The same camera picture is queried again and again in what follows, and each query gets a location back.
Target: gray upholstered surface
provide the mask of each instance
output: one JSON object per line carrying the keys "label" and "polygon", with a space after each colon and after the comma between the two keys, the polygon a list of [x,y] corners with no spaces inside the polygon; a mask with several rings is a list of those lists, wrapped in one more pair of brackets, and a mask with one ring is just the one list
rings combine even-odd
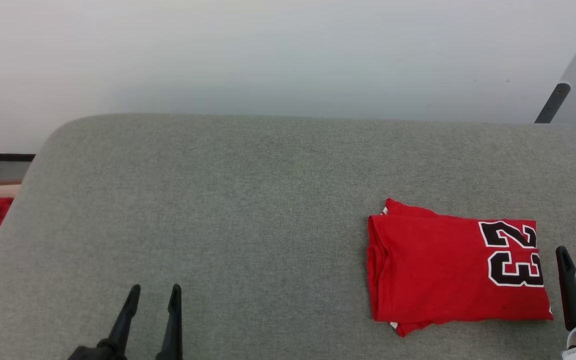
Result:
{"label": "gray upholstered surface", "polygon": [[[366,220],[394,199],[537,219],[555,321],[371,319]],[[186,359],[557,359],[554,250],[576,262],[576,129],[118,114],[46,143],[0,231],[0,360],[66,359],[142,285],[126,354],[153,359],[174,283]]]}

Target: red jersey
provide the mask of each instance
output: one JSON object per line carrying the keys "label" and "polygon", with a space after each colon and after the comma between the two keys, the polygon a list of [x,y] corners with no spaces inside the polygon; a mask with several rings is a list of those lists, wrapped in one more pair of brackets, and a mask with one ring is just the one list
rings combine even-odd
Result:
{"label": "red jersey", "polygon": [[553,319],[527,219],[469,219],[386,201],[368,220],[375,321],[413,330],[449,321]]}

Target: gray padded table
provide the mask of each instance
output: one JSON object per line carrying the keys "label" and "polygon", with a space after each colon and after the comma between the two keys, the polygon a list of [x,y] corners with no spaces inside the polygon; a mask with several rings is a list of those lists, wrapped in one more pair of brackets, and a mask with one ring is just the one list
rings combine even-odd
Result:
{"label": "gray padded table", "polygon": [[[555,321],[404,339],[370,312],[367,219],[386,198],[537,220]],[[111,114],[46,142],[0,230],[0,360],[65,360],[142,287],[126,355],[154,359],[174,283],[198,359],[557,359],[555,248],[576,264],[576,129]]]}

